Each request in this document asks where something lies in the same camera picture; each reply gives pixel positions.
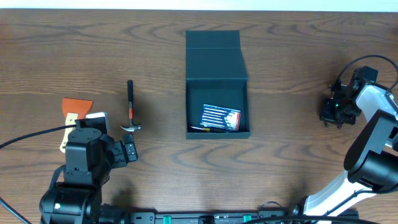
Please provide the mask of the black yellow screwdriver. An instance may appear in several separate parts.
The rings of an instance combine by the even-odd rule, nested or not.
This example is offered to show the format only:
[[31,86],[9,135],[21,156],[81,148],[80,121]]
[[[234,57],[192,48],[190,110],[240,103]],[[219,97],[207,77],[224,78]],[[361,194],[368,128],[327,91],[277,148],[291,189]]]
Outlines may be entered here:
[[220,129],[220,128],[207,128],[207,127],[195,127],[195,126],[190,126],[191,130],[196,130],[196,131],[201,131],[204,133],[229,133],[229,130],[227,129]]

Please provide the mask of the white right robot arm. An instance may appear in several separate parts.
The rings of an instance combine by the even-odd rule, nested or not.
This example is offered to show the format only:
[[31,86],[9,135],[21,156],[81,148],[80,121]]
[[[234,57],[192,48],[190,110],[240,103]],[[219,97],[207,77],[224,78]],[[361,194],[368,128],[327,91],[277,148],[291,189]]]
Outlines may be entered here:
[[357,68],[348,85],[337,80],[325,98],[320,120],[326,126],[354,125],[363,114],[367,124],[348,149],[343,172],[324,189],[305,199],[301,213],[336,217],[354,204],[397,190],[397,105],[387,88],[376,83],[378,71]]

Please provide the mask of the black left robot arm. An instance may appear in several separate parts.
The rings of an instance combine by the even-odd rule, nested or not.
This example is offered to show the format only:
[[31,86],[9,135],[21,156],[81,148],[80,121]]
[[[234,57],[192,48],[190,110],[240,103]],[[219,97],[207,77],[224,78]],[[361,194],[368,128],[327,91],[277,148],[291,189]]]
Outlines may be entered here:
[[41,223],[129,223],[125,209],[102,203],[102,187],[113,169],[138,159],[131,133],[114,140],[104,117],[78,119],[68,135],[66,164],[53,174],[40,200]]

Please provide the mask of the blue precision screwdriver set case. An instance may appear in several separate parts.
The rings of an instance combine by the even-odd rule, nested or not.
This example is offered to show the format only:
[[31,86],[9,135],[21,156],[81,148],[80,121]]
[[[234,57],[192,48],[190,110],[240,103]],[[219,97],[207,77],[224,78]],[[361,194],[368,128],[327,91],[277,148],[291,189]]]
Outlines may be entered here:
[[207,128],[237,131],[240,119],[240,110],[204,104],[200,124]]

